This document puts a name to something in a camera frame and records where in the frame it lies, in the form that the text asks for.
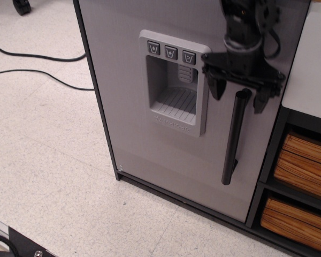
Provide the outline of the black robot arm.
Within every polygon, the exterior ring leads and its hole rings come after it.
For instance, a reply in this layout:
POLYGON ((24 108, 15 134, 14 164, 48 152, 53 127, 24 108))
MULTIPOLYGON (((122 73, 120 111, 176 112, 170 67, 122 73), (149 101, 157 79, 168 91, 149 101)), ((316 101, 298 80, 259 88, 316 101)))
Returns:
POLYGON ((226 52, 203 54, 202 68, 212 96, 220 100, 227 82, 256 89, 254 112, 263 112, 270 98, 281 92, 285 75, 268 63, 281 51, 273 27, 280 9, 275 1, 221 1, 226 19, 226 52))

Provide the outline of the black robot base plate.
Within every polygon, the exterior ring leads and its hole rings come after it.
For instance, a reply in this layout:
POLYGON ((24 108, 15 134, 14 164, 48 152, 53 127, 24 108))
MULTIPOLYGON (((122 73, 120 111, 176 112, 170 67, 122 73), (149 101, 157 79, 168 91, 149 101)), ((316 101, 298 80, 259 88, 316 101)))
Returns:
POLYGON ((9 231, 9 240, 16 247, 20 256, 55 257, 55 255, 51 253, 49 250, 37 244, 36 242, 30 240, 29 238, 27 238, 17 230, 9 227, 8 231, 9 231))

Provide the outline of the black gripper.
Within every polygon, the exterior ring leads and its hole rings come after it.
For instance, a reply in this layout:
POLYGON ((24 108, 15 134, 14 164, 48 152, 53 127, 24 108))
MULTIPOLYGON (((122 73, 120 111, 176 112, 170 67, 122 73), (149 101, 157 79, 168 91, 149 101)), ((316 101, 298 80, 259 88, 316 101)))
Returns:
POLYGON ((204 63, 202 72, 208 80, 210 92, 219 101, 228 81, 257 90, 254 98, 254 114, 261 114, 270 96, 279 96, 285 75, 271 66, 267 60, 276 58, 281 52, 278 36, 273 37, 277 43, 274 53, 264 53, 264 37, 251 48, 245 48, 225 38, 226 52, 212 52, 201 55, 204 63))

